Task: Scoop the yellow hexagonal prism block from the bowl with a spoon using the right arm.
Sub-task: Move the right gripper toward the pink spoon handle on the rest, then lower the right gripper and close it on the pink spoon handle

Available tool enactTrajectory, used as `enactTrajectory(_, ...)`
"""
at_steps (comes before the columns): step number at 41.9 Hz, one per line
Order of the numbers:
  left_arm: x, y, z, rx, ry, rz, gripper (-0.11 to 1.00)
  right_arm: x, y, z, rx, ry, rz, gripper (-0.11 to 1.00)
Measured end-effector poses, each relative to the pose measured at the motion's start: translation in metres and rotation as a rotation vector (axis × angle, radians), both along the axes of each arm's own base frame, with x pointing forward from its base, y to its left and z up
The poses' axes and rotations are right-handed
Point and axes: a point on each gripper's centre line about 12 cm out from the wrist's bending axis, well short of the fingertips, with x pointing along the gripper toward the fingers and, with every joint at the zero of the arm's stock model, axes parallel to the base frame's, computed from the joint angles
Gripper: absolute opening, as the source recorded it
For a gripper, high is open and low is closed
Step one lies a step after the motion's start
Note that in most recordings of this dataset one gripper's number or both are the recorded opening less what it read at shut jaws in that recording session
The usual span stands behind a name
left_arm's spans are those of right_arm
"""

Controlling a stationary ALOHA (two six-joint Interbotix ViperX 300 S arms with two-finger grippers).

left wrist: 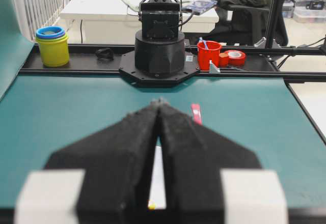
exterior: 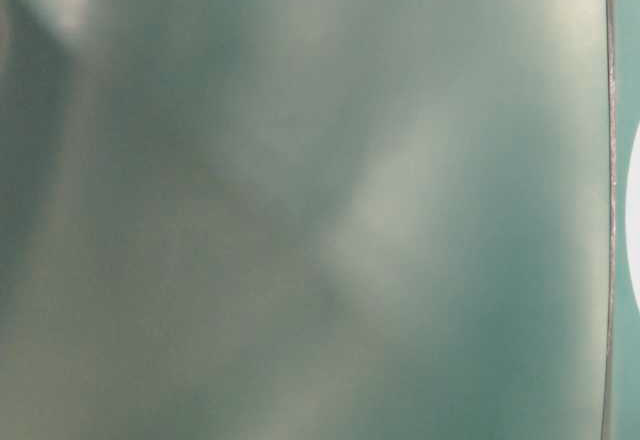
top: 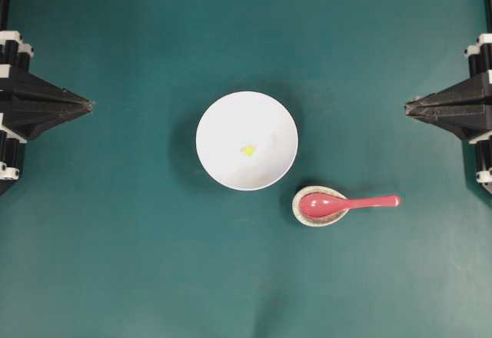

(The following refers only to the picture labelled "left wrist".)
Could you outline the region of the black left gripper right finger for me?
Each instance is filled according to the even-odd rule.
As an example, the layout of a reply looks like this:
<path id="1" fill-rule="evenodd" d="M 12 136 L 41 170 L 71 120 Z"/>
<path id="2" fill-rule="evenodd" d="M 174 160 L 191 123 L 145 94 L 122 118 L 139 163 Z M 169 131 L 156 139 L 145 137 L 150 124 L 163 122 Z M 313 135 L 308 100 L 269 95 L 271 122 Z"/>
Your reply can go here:
<path id="1" fill-rule="evenodd" d="M 167 209 L 173 223 L 223 223 L 221 169 L 260 169 L 250 149 L 163 104 L 158 115 Z"/>

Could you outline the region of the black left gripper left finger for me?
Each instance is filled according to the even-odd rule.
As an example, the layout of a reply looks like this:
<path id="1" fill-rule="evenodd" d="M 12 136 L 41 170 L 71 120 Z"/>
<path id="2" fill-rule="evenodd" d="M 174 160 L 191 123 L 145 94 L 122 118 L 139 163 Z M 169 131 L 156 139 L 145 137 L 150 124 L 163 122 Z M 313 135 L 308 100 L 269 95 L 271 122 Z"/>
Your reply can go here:
<path id="1" fill-rule="evenodd" d="M 45 169 L 83 169 L 80 223 L 139 223 L 148 211 L 158 103 L 53 152 Z"/>

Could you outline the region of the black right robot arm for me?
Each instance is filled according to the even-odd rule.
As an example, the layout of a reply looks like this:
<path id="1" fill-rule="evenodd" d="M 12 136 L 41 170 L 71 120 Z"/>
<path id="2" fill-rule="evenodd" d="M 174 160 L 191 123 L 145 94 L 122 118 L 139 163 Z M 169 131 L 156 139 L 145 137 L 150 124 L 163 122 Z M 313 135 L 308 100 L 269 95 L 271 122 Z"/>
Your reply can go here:
<path id="1" fill-rule="evenodd" d="M 134 54 L 124 73 L 172 78 L 185 66 L 178 0 L 142 0 Z M 173 223 L 257 223 L 251 173 L 254 152 L 163 105 L 158 112 L 167 212 Z"/>

